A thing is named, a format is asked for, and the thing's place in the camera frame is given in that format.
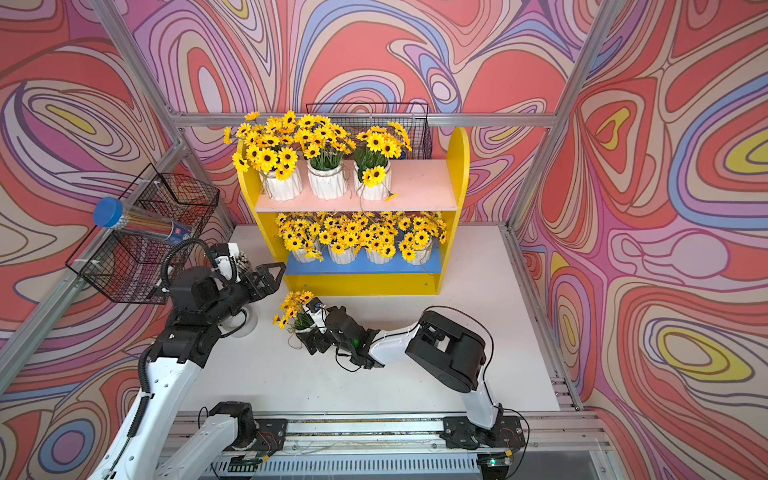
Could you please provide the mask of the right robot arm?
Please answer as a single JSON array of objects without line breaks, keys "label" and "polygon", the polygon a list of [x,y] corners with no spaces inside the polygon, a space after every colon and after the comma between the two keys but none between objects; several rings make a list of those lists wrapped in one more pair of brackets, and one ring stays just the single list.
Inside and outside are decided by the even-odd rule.
[{"label": "right robot arm", "polygon": [[412,325],[393,331],[366,329],[345,307],[326,306],[314,298],[299,308],[296,335],[310,354],[332,348],[346,356],[355,371],[412,361],[449,390],[460,395],[465,414],[443,419],[440,438],[449,449],[526,446],[521,419],[506,416],[493,402],[485,382],[491,356],[485,339],[470,329],[427,308]]}]

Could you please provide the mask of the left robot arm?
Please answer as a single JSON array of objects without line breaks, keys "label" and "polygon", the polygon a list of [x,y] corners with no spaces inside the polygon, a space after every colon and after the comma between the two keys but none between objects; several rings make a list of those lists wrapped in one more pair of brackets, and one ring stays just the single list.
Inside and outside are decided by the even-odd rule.
[{"label": "left robot arm", "polygon": [[235,243],[199,238],[169,250],[158,287],[172,301],[164,330],[138,358],[139,393],[94,479],[197,479],[226,449],[247,450],[260,429],[249,403],[220,402],[169,459],[160,459],[180,407],[221,339],[222,324],[278,292],[286,265],[250,269]]}]

